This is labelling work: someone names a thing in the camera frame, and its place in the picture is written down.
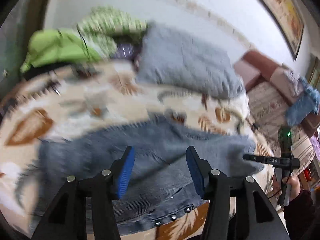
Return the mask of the blue denim pants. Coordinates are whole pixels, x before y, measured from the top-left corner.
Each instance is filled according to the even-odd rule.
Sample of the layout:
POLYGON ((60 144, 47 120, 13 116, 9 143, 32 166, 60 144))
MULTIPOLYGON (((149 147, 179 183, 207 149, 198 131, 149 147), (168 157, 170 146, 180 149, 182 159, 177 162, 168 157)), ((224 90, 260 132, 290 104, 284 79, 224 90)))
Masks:
POLYGON ((113 204, 122 235, 167 224, 202 205, 185 158, 189 146, 229 177, 244 178, 264 168, 243 159, 255 150, 255 143, 247 136, 210 134, 162 115, 70 141, 45 140, 39 149, 40 190, 34 222, 39 221, 67 176, 92 178, 119 159, 127 146, 135 149, 135 163, 127 192, 113 204))

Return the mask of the striped brown pillow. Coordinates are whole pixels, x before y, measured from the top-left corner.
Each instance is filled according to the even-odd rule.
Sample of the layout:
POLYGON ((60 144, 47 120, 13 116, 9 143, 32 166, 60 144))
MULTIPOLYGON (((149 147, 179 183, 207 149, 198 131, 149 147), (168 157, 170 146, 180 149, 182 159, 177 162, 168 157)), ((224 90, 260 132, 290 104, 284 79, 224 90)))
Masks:
MULTIPOLYGON (((262 82, 248 93, 249 109, 258 131, 265 137, 276 157, 280 157, 278 130, 286 125, 285 114, 289 108, 281 94, 268 82, 262 82)), ((291 127, 292 153, 300 161, 300 168, 293 174, 300 175, 313 158, 315 150, 301 125, 291 127)))

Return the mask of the leaf print blanket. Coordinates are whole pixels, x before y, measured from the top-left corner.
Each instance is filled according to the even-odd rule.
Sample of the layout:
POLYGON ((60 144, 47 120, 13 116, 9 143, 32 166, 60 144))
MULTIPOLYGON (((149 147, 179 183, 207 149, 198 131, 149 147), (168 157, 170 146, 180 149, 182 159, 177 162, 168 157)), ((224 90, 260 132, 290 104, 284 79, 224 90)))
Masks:
POLYGON ((214 134, 246 135, 256 155, 273 155, 264 136, 251 129, 248 97, 216 100, 187 89, 137 84, 127 61, 95 66, 98 74, 76 78, 70 67, 19 84, 1 123, 1 212, 16 230, 31 235, 38 199, 35 177, 43 139, 65 141, 113 125, 133 124, 153 113, 214 134))

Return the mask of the grey quilted pillow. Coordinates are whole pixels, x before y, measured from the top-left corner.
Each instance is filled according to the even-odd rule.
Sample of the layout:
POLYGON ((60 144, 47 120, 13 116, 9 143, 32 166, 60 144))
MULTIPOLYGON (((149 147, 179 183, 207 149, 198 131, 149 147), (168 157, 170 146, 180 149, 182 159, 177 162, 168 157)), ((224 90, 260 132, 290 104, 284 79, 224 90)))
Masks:
POLYGON ((143 37, 136 81, 173 85, 218 99, 246 92, 224 50, 156 22, 149 23, 143 37))

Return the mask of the large framed painting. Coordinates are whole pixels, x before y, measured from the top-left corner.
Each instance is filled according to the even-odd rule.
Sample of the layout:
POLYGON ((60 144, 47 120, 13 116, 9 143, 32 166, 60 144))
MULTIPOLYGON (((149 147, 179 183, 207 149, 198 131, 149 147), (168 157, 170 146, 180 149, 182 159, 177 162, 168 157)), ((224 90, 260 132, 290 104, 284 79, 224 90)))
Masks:
POLYGON ((275 20, 292 58, 297 59, 304 23, 293 0, 259 0, 275 20))

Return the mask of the purple plastic bag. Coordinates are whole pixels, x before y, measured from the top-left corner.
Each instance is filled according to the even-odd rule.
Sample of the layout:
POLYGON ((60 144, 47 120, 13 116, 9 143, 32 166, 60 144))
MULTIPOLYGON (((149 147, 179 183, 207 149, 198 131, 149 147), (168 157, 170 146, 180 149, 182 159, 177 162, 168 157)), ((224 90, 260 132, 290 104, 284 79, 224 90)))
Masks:
POLYGON ((140 44, 122 43, 118 44, 114 55, 116 59, 134 60, 140 53, 140 44))

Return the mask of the green patterned quilt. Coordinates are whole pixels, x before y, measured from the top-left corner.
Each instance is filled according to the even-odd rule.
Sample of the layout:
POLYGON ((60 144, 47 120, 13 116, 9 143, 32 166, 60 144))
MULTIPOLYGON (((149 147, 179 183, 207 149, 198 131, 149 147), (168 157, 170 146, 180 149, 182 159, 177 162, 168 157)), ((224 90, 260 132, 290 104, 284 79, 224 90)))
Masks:
POLYGON ((74 28, 43 29, 31 36, 20 73, 58 62, 97 62, 117 51, 117 38, 140 41, 148 22, 111 6, 92 8, 74 28))

